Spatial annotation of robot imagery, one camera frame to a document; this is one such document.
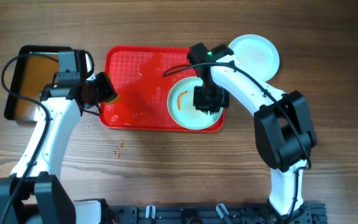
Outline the white plate top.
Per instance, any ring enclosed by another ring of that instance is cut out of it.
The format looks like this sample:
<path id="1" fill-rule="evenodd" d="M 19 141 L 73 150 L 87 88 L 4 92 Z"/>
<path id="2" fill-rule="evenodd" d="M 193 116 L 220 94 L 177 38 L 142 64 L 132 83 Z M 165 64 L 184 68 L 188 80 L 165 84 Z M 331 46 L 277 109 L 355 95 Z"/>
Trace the white plate top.
<path id="1" fill-rule="evenodd" d="M 260 35 L 246 34 L 235 38 L 229 48 L 248 71 L 267 82 L 280 67 L 280 56 L 276 47 Z"/>

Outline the orange green sponge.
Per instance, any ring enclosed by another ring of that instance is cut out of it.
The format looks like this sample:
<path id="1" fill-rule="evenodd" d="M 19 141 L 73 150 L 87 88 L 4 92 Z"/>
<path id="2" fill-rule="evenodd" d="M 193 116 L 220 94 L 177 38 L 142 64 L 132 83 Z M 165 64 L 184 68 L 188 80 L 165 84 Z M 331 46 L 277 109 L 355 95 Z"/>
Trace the orange green sponge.
<path id="1" fill-rule="evenodd" d="M 107 105 L 115 104 L 120 99 L 120 96 L 118 94 L 115 94 L 111 97 L 111 99 L 106 100 L 104 103 Z"/>

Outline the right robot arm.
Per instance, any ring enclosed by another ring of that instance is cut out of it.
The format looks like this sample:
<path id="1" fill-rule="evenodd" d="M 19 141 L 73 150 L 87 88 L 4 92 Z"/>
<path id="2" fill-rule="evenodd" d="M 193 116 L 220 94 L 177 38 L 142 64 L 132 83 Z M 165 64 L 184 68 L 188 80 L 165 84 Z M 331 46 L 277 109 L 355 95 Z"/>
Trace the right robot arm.
<path id="1" fill-rule="evenodd" d="M 253 116 L 257 151 L 271 169 L 268 202 L 280 223 L 290 223 L 300 215 L 301 178 L 311 169 L 310 154 L 317 142 L 305 97 L 299 91 L 285 93 L 250 74 L 224 44 L 210 50 L 198 43 L 190 47 L 187 59 L 202 80 L 195 87 L 196 110 L 216 113 L 229 106 L 232 95 Z"/>

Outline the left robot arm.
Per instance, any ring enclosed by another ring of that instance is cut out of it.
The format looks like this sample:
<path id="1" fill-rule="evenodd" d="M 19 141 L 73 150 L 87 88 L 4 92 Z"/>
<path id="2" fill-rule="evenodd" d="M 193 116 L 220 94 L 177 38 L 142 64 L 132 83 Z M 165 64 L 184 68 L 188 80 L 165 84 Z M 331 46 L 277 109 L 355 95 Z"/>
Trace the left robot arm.
<path id="1" fill-rule="evenodd" d="M 111 223 L 104 199 L 72 201 L 60 173 L 71 133 L 84 106 L 113 101 L 107 73 L 90 80 L 58 73 L 42 90 L 41 112 L 24 155 L 9 177 L 0 178 L 0 223 Z"/>

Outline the white plate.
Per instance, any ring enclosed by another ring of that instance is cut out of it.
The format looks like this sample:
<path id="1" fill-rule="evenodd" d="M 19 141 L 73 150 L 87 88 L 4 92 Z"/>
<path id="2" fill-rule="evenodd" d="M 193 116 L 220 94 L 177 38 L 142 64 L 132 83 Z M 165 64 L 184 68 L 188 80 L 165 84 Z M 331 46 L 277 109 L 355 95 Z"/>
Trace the white plate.
<path id="1" fill-rule="evenodd" d="M 193 106 L 195 87 L 202 85 L 198 77 L 186 77 L 173 85 L 167 98 L 167 108 L 170 116 L 183 128 L 202 130 L 217 123 L 224 109 L 215 113 L 205 113 Z"/>
<path id="2" fill-rule="evenodd" d="M 248 71 L 267 82 L 280 67 L 280 56 L 276 47 L 260 35 L 246 34 L 235 38 L 229 48 Z"/>

